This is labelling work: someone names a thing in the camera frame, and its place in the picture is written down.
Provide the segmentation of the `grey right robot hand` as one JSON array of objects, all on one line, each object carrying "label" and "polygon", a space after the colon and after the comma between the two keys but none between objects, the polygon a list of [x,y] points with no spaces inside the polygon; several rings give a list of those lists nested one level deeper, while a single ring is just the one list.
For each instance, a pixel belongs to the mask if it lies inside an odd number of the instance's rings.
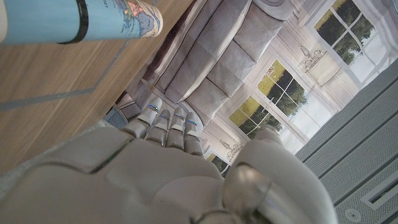
[{"label": "grey right robot hand", "polygon": [[226,175],[203,157],[197,118],[154,98],[122,129],[47,154],[1,200],[2,223],[336,223],[318,177],[272,126]]}]

